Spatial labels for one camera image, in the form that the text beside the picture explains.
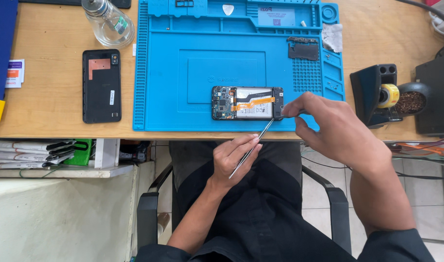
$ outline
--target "blue silicone repair mat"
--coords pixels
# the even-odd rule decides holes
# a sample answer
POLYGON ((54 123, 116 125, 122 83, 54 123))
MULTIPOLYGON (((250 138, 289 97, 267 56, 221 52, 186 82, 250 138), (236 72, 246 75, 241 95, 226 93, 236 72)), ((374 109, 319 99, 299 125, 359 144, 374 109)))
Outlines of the blue silicone repair mat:
MULTIPOLYGON (((338 6, 318 0, 139 0, 133 129, 264 129, 268 120, 213 120, 216 85, 282 87, 285 104, 306 91, 344 101, 341 54, 324 49, 321 37, 323 23, 338 22, 338 6), (234 6, 230 15, 224 4, 234 6), (319 45, 318 61, 289 58, 288 44, 319 45)), ((269 130, 294 131, 295 122, 269 130)))

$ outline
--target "hand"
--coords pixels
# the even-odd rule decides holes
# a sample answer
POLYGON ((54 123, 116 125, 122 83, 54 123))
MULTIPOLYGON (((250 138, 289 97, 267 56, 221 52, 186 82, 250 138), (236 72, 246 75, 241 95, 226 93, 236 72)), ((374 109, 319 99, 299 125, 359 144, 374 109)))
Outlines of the hand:
POLYGON ((259 143, 258 134, 244 135, 239 138, 235 138, 231 141, 217 146, 214 149, 214 174, 210 178, 210 181, 219 189, 228 190, 242 180, 242 178, 251 169, 251 165, 257 158, 257 155, 262 147, 259 143), (251 152, 249 157, 238 168, 232 178, 228 177, 232 174, 233 170, 237 167, 241 158, 246 152, 251 152))
POLYGON ((296 134, 312 149, 363 174, 391 165, 388 147, 358 119, 346 102, 306 92, 285 105, 282 114, 296 116, 300 109, 314 116, 320 127, 315 132, 304 119, 295 118, 296 134))

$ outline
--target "green label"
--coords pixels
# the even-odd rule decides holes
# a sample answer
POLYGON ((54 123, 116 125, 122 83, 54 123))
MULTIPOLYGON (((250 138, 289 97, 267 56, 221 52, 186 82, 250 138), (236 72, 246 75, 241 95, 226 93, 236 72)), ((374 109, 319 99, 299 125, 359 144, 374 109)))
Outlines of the green label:
POLYGON ((117 24, 113 28, 119 34, 123 34, 123 32, 125 31, 126 27, 128 27, 128 22, 126 22, 125 19, 123 19, 123 17, 120 15, 119 21, 117 22, 117 24))

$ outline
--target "black office chair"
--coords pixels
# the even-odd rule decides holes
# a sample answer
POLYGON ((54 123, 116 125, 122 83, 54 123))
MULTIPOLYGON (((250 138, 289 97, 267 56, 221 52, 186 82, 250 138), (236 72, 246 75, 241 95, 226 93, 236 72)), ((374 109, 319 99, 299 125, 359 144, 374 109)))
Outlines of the black office chair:
MULTIPOLYGON (((157 244, 157 200, 159 188, 172 172, 170 163, 149 187, 147 193, 143 193, 137 205, 137 248, 157 244)), ((330 222, 332 240, 351 254, 351 237, 349 234, 348 200, 345 193, 334 187, 327 179, 321 177, 309 168, 302 166, 302 172, 321 184, 330 202, 330 222)), ((176 199, 177 190, 172 176, 172 230, 177 228, 184 214, 180 211, 176 199)))

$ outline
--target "paper card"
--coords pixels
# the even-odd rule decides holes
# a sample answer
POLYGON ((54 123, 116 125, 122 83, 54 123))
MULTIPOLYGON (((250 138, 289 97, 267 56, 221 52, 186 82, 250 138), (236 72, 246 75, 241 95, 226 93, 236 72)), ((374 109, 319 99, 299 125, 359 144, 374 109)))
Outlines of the paper card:
POLYGON ((24 82, 24 59, 9 60, 5 88, 21 88, 24 82))
POLYGON ((295 27, 294 8, 258 7, 260 26, 295 27))

